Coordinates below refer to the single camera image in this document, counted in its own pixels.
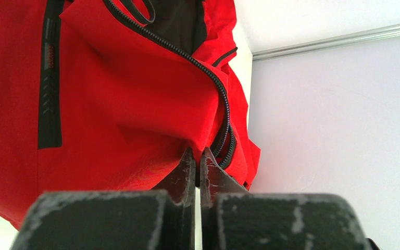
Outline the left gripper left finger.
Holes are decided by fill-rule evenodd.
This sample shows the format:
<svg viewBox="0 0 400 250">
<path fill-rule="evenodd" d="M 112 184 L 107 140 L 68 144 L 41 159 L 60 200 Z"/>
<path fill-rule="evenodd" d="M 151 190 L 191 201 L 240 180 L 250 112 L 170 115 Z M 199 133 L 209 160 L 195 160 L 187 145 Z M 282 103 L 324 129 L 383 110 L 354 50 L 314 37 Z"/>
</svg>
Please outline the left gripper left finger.
<svg viewBox="0 0 400 250">
<path fill-rule="evenodd" d="M 195 174 L 188 148 L 149 191 L 45 193 L 12 249 L 194 249 Z"/>
</svg>

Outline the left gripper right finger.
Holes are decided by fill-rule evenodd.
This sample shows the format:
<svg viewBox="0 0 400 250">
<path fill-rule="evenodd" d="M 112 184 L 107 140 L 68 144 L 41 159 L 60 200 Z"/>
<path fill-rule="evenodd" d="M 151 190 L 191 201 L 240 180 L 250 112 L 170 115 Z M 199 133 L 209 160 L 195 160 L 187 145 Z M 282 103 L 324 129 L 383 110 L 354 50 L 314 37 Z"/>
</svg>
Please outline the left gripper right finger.
<svg viewBox="0 0 400 250">
<path fill-rule="evenodd" d="M 210 149 L 199 165 L 203 249 L 370 249 L 351 205 L 334 194 L 250 193 Z"/>
</svg>

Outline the red jacket black lining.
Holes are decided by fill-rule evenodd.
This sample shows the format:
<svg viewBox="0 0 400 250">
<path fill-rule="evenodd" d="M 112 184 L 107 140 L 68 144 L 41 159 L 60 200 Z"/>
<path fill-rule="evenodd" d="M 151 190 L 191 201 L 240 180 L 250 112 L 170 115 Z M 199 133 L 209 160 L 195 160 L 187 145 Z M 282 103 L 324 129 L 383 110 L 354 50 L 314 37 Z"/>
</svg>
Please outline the red jacket black lining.
<svg viewBox="0 0 400 250">
<path fill-rule="evenodd" d="M 0 1 L 0 216 L 47 191 L 149 190 L 191 148 L 249 188 L 234 1 Z"/>
</svg>

